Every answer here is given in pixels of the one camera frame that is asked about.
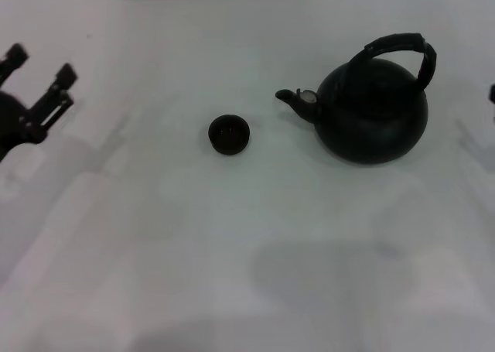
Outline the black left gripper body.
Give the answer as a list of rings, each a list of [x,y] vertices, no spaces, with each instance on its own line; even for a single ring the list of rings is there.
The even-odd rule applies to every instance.
[[[11,94],[0,91],[0,162],[15,147],[34,144],[27,109]]]

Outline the black round teapot with handle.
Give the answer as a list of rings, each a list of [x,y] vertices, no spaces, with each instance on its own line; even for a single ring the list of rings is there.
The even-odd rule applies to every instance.
[[[283,89],[275,96],[312,124],[338,158],[378,165],[401,158],[428,122],[425,94],[437,54],[419,33],[383,36],[337,67],[317,91]]]

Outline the dark brown teacup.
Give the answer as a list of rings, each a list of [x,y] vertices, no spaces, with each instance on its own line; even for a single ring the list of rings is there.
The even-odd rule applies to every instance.
[[[236,155],[244,151],[251,136],[248,123],[235,114],[214,119],[208,128],[212,147],[221,155]]]

